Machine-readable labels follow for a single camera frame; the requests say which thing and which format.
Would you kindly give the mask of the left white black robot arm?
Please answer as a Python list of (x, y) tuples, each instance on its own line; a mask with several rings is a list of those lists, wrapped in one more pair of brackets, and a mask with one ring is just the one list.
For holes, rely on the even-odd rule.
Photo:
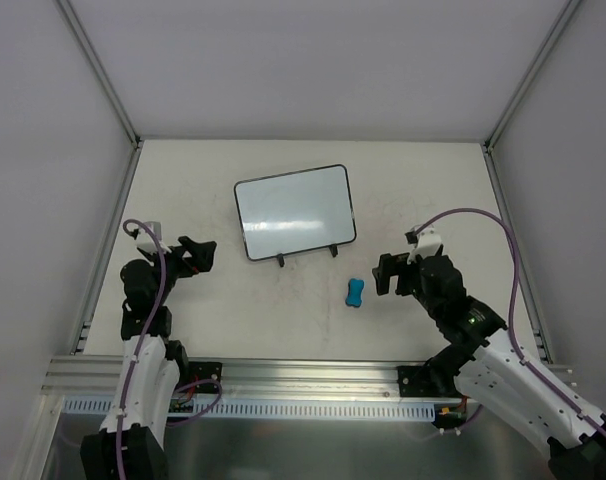
[(97, 433), (80, 445), (88, 479), (166, 479), (164, 437), (175, 390), (191, 381), (185, 347), (171, 339), (172, 314), (165, 301), (180, 279), (209, 272), (217, 244), (181, 236), (175, 246), (144, 236), (141, 256), (120, 271), (123, 361), (114, 398)]

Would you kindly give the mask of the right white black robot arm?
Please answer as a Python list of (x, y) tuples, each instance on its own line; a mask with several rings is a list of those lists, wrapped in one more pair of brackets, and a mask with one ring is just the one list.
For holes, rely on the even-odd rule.
[(414, 297), (449, 343), (399, 382), (402, 394), (469, 397), (534, 445), (555, 478), (606, 479), (606, 413), (511, 342), (505, 320), (467, 293), (448, 256), (383, 254), (373, 276), (378, 295)]

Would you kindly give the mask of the blue whiteboard eraser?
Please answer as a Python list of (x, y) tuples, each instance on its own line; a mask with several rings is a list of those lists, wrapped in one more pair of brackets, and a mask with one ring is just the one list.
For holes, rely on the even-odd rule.
[(347, 295), (345, 304), (352, 308), (360, 308), (362, 306), (362, 295), (365, 287), (365, 282), (359, 278), (351, 278), (348, 281)]

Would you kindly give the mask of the small black-framed whiteboard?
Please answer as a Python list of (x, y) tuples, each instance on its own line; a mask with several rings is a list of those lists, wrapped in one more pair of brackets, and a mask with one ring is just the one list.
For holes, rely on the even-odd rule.
[(242, 180), (233, 188), (246, 256), (253, 262), (354, 242), (357, 227), (342, 164)]

